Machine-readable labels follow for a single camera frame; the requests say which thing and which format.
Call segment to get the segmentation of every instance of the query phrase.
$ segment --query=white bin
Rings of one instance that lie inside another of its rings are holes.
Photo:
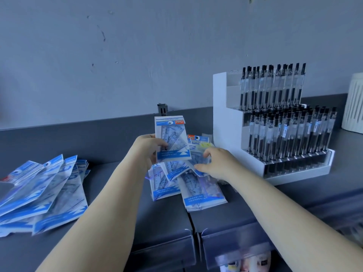
[[[352,76],[342,128],[363,133],[363,73],[355,73]]]

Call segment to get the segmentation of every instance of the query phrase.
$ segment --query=hand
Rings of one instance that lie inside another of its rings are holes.
[[[195,169],[203,173],[210,174],[217,179],[229,181],[231,173],[243,168],[238,160],[227,150],[221,148],[207,148],[203,157],[211,156],[212,162],[209,164],[196,164]]]
[[[155,138],[155,134],[145,134],[136,138],[127,155],[136,157],[149,170],[157,161],[156,151],[159,146],[167,147],[168,144],[161,138]]]

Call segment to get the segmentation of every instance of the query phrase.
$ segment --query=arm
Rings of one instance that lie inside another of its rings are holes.
[[[97,198],[38,267],[40,271],[122,271],[134,240],[144,177],[166,142],[138,137]]]
[[[363,270],[363,250],[245,169],[229,151],[208,148],[210,164],[196,169],[228,181],[247,202],[258,222],[294,272]]]

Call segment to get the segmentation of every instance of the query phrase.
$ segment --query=person's right hand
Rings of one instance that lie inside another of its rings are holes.
[[[195,169],[210,174],[214,178],[229,181],[232,173],[243,168],[242,164],[225,149],[210,147],[204,151],[203,157],[206,158],[209,155],[212,162],[209,164],[196,164],[194,165]]]

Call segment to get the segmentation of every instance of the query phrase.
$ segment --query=person's left hand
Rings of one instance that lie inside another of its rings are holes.
[[[155,138],[155,134],[145,134],[136,138],[127,155],[140,158],[146,170],[156,163],[156,150],[159,146],[167,147],[168,144],[161,138]]]

